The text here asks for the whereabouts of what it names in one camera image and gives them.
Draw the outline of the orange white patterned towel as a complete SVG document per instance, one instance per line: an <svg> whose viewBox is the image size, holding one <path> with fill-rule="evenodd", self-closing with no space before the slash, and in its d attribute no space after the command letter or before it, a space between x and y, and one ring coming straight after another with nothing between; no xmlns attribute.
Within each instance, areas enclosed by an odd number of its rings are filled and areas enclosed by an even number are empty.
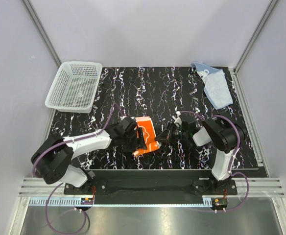
<svg viewBox="0 0 286 235"><path fill-rule="evenodd" d="M144 144L146 149L143 147L138 148L133 152L135 157L143 154L147 154L156 151L160 148L161 144L155 140L156 133L151 117L136 117L136 122L139 128L142 128Z"/></svg>

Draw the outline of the light blue towel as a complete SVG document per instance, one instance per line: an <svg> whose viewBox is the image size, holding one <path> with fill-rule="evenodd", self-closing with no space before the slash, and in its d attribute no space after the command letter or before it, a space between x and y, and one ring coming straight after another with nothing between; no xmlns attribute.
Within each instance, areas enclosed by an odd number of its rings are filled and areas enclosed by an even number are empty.
<svg viewBox="0 0 286 235"><path fill-rule="evenodd" d="M191 67L204 83L204 93L216 110L233 104L225 74L222 69L199 63L191 63Z"/></svg>

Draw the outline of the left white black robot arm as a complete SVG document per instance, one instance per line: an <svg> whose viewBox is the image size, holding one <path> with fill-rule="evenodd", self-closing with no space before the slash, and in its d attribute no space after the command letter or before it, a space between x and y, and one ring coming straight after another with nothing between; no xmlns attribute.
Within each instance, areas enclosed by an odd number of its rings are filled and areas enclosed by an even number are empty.
<svg viewBox="0 0 286 235"><path fill-rule="evenodd" d="M93 177L85 170L72 165L72 159L95 150L121 147L125 152L146 150L141 127L123 128L119 124L108 126L90 134L75 137L49 137L32 156L33 175L48 185L56 182L68 184L79 193L88 193Z"/></svg>

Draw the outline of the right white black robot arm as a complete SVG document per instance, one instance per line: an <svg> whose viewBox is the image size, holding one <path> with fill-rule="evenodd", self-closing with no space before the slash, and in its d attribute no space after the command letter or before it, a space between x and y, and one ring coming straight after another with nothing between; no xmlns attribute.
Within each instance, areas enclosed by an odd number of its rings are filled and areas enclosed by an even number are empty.
<svg viewBox="0 0 286 235"><path fill-rule="evenodd" d="M247 138L247 129L223 115L203 120L200 128L196 127L194 121L182 121L179 115L172 118L173 121L166 129L156 136L156 141L166 144L180 141L189 148L199 148L212 143L217 148L210 177L203 183L193 182L195 193L222 194L229 190L234 160L241 143Z"/></svg>

